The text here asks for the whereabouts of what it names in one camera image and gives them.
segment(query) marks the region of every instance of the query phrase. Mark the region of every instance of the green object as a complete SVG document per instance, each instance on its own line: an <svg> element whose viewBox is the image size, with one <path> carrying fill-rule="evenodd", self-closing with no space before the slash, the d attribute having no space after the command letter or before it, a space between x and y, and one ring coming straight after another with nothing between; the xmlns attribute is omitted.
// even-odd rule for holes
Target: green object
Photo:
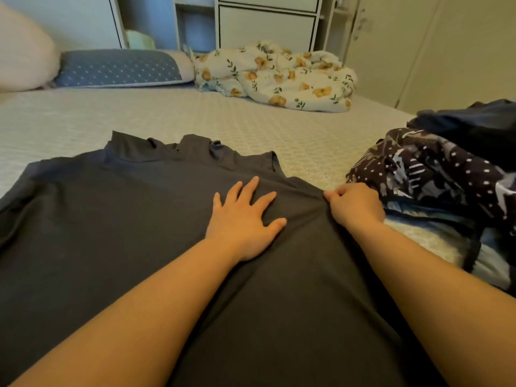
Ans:
<svg viewBox="0 0 516 387"><path fill-rule="evenodd" d="M138 31L126 30L130 49L155 50L154 39Z"/></svg>

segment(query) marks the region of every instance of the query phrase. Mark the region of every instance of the mattress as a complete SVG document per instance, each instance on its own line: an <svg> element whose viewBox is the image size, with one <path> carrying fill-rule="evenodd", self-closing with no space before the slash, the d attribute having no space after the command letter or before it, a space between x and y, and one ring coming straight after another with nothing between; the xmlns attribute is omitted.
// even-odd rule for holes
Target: mattress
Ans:
<svg viewBox="0 0 516 387"><path fill-rule="evenodd" d="M242 155L275 151L283 172L321 189L347 171L410 114L355 96L352 110L316 113L276 108L193 87L47 90L0 94L0 195L29 162L103 148L112 130L179 142L185 134L220 140ZM391 225L454 261L460 254L422 228Z"/></svg>

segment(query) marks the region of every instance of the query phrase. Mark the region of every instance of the pillowcase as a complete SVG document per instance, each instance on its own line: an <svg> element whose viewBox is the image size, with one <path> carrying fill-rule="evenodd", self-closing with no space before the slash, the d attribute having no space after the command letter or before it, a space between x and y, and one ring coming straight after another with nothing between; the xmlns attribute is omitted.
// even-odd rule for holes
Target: pillowcase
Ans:
<svg viewBox="0 0 516 387"><path fill-rule="evenodd" d="M45 85L59 71L59 50L32 20L0 2L0 91Z"/></svg>
<svg viewBox="0 0 516 387"><path fill-rule="evenodd" d="M152 87L192 81L194 66L180 51L75 50L61 55L54 87Z"/></svg>

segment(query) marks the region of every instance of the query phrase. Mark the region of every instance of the white cushion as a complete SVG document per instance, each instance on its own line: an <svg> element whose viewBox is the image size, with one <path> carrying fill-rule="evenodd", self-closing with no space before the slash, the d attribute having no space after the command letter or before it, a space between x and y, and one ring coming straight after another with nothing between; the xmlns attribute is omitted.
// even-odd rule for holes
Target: white cushion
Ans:
<svg viewBox="0 0 516 387"><path fill-rule="evenodd" d="M37 24L0 2L0 91L45 85L59 72L60 53Z"/></svg>

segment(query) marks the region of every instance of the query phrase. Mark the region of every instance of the white bed sheet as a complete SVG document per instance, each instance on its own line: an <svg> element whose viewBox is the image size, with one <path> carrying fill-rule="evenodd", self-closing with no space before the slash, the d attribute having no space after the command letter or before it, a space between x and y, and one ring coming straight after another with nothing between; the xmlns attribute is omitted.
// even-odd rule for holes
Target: white bed sheet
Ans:
<svg viewBox="0 0 516 387"><path fill-rule="evenodd" d="M0 196L29 162L101 149L112 130L164 143L193 133L242 155L275 151L287 176L334 188L371 145L411 117L360 96L349 112L316 113L191 87L0 94ZM391 224L444 258L457 258L457 248L439 236Z"/></svg>

